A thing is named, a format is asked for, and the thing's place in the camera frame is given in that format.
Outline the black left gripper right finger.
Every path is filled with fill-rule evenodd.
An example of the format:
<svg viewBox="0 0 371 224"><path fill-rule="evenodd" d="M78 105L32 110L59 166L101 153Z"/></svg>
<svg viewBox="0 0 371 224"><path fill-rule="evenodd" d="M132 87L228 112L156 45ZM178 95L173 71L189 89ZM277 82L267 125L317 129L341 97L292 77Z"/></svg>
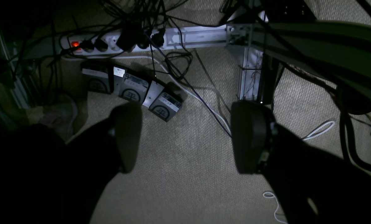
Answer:
<svg viewBox="0 0 371 224"><path fill-rule="evenodd" d="M238 172L266 178L289 224L371 224L371 176L308 145L267 107L234 102L231 139Z"/></svg>

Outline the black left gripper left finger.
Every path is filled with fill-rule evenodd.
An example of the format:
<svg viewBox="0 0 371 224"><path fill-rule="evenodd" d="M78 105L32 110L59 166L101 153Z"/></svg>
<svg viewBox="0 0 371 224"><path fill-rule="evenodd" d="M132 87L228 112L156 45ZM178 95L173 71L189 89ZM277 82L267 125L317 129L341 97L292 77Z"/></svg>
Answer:
<svg viewBox="0 0 371 224"><path fill-rule="evenodd" d="M88 224L107 184L133 170L141 129L131 102L69 144L42 124L0 124L0 224Z"/></svg>

